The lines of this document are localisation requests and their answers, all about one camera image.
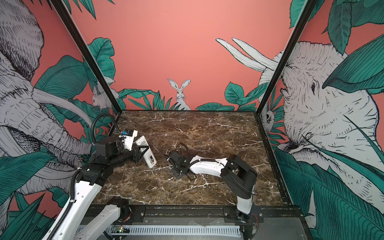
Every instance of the pink wall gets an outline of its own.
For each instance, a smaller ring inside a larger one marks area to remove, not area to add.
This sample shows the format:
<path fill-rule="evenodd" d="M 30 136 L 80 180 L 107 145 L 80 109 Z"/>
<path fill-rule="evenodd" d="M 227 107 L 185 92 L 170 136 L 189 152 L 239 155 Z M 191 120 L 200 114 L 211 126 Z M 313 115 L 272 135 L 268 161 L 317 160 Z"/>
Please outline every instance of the pink wall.
<path fill-rule="evenodd" d="M 240 64 L 216 38 L 235 45 L 231 38 L 236 37 L 273 58 L 284 49 L 292 31 L 289 1 L 114 3 L 94 1 L 94 19 L 83 6 L 81 12 L 70 1 L 72 17 L 87 44 L 99 37 L 112 42 L 116 82 L 111 87 L 160 90 L 166 99 L 173 97 L 172 105 L 176 90 L 167 78 L 179 86 L 191 79 L 184 93 L 192 110 L 208 102 L 233 105 L 224 98 L 230 81 L 241 85 L 245 94 L 258 85 L 261 73 Z M 127 109 L 139 109 L 127 99 L 124 102 Z"/>

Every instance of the elephant tusk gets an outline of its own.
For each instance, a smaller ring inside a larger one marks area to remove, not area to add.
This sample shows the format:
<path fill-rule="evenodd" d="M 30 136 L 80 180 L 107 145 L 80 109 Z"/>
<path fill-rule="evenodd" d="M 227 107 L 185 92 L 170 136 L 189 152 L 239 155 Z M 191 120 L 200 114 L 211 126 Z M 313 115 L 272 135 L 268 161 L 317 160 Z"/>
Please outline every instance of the elephant tusk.
<path fill-rule="evenodd" d="M 11 131 L 6 126 L 0 127 L 0 148 L 11 157 L 18 157 L 27 154 L 27 152 L 20 147 Z"/>
<path fill-rule="evenodd" d="M 89 127 L 92 125 L 91 119 L 83 110 L 63 98 L 44 92 L 38 88 L 34 88 L 32 92 L 32 99 L 38 103 L 52 104 L 57 107 L 68 109 L 84 119 Z"/>

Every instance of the white tusk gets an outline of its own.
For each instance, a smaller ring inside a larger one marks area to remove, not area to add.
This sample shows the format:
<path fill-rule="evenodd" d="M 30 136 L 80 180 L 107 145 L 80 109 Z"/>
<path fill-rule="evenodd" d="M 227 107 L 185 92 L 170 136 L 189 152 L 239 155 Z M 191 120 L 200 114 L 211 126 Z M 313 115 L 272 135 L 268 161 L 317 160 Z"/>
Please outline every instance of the white tusk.
<path fill-rule="evenodd" d="M 18 157 L 27 154 L 27 152 L 20 147 L 11 131 L 6 126 L 0 127 L 0 148 L 11 157 Z"/>
<path fill-rule="evenodd" d="M 237 43 L 241 47 L 242 50 L 244 50 L 249 56 L 251 56 L 254 60 L 261 63 L 262 65 L 266 66 L 267 68 L 271 70 L 276 70 L 277 68 L 277 62 L 269 59 L 268 57 L 262 55 L 259 51 L 254 49 L 251 45 L 247 44 L 246 42 L 243 42 L 242 40 L 239 40 L 237 38 L 232 38 L 232 40 Z"/>
<path fill-rule="evenodd" d="M 68 109 L 76 113 L 82 119 L 84 119 L 84 121 L 89 125 L 89 127 L 91 127 L 92 125 L 91 119 L 83 110 L 63 98 L 57 97 L 37 88 L 33 89 L 32 98 L 38 103 L 52 104 L 61 108 Z"/>
<path fill-rule="evenodd" d="M 259 72 L 263 72 L 265 70 L 266 66 L 263 66 L 261 63 L 245 56 L 244 54 L 242 54 L 239 50 L 237 50 L 234 46 L 232 46 L 228 42 L 226 42 L 220 38 L 217 38 L 216 41 L 218 43 L 220 43 L 221 45 L 223 45 L 223 47 L 225 47 L 232 54 L 232 56 L 234 56 L 239 62 L 241 62 L 245 66 L 252 68 L 256 71 L 259 71 Z"/>

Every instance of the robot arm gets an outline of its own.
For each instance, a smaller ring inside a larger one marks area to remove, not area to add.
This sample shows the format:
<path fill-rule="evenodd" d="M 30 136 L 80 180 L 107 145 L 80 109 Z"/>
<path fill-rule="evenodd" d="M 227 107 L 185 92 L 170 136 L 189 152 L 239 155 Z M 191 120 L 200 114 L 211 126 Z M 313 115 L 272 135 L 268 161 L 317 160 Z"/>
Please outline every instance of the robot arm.
<path fill-rule="evenodd" d="M 172 151 L 169 153 L 168 161 L 173 165 L 172 172 L 177 179 L 191 172 L 221 177 L 236 194 L 237 209 L 245 215 L 250 213 L 257 173 L 237 155 L 232 154 L 222 159 L 208 159 L 198 155 L 184 157 Z"/>

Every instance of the rabbit illustration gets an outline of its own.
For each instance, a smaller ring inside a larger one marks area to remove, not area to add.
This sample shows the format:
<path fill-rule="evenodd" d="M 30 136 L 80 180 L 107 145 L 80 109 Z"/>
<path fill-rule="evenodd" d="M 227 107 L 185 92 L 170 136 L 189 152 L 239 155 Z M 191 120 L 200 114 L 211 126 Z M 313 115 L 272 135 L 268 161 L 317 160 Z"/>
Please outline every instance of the rabbit illustration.
<path fill-rule="evenodd" d="M 184 101 L 184 98 L 185 98 L 185 95 L 183 93 L 183 89 L 188 86 L 188 84 L 191 82 L 191 80 L 187 79 L 183 82 L 183 84 L 181 84 L 181 88 L 179 88 L 179 86 L 177 85 L 177 83 L 175 81 L 173 81 L 172 79 L 168 78 L 168 81 L 170 83 L 170 85 L 177 90 L 177 95 L 176 95 L 176 101 L 177 101 L 177 104 L 176 106 L 180 105 L 179 106 L 179 110 L 191 110 L 191 108 L 185 103 Z"/>

